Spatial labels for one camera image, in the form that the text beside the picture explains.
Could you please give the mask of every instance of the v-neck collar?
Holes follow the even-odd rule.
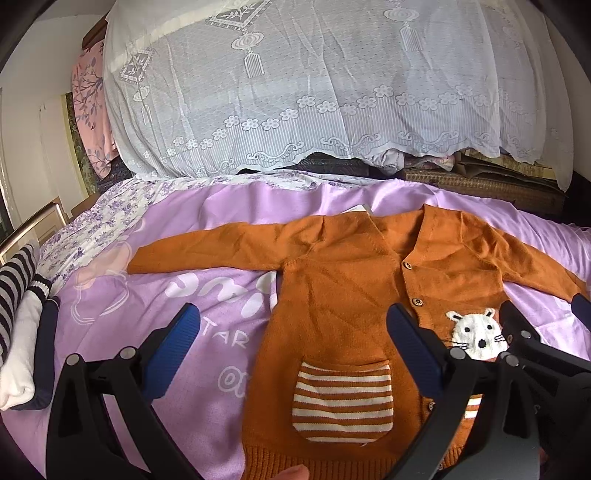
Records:
[[[415,243],[414,243],[413,247],[411,248],[410,252],[404,257],[401,254],[399,254],[396,250],[394,250],[392,248],[392,246],[390,246],[390,244],[388,243],[388,240],[384,236],[384,233],[380,230],[379,226],[376,224],[376,219],[379,217],[374,216],[374,215],[368,215],[368,220],[370,221],[374,230],[377,231],[377,233],[379,234],[379,237],[382,240],[381,247],[383,247],[384,251],[382,251],[380,253],[385,254],[385,255],[389,255],[389,256],[393,256],[393,257],[396,257],[396,258],[399,258],[402,260],[406,260],[408,257],[412,256],[413,252],[417,249],[417,246],[423,244],[424,242],[427,242],[431,238],[431,233],[433,231],[433,226],[432,226],[433,215],[434,215],[434,213],[435,213],[434,211],[436,209],[437,209],[437,207],[433,207],[433,206],[425,203],[425,204],[423,204],[423,206],[419,210],[415,210],[416,212],[422,211],[423,218],[421,219],[421,226],[419,227],[419,231],[418,231]],[[389,218],[398,217],[401,215],[407,215],[409,213],[410,212],[399,213],[396,215],[391,215],[391,216],[389,216]]]

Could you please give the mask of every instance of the pink floral fabric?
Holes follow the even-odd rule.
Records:
[[[72,73],[74,113],[86,154],[96,174],[104,179],[119,153],[105,107],[103,46],[100,41],[82,52]]]

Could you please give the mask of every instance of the striped pocket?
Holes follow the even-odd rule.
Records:
[[[482,395],[471,397],[468,400],[468,406],[466,407],[466,412],[464,413],[465,419],[475,419],[476,415],[478,415],[478,409],[480,408],[480,402],[482,401]]]
[[[393,408],[388,361],[361,367],[303,362],[291,421],[311,442],[365,444],[392,430]]]

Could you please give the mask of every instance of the orange cardigan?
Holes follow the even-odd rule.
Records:
[[[584,282],[535,248],[476,216],[428,205],[383,218],[352,212],[185,233],[140,248],[128,272],[221,266],[283,272],[248,385],[244,480],[299,463],[315,480],[381,480],[400,458],[433,404],[388,336],[391,304],[486,359],[506,349],[495,320],[508,299],[503,281],[567,301],[586,295]],[[466,417],[445,466],[466,441]]]

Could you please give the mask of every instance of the blue gripper pad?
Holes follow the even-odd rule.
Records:
[[[399,303],[388,309],[386,327],[421,395],[437,401],[443,395],[443,367],[436,353],[447,352],[441,340],[434,332],[420,329]],[[422,335],[433,338],[427,342]]]
[[[582,323],[587,327],[587,330],[591,332],[591,302],[583,297],[580,293],[577,293],[573,297],[570,309],[574,316],[576,316]]]
[[[164,396],[201,327],[199,309],[186,304],[180,318],[144,368],[144,398],[151,403]]]

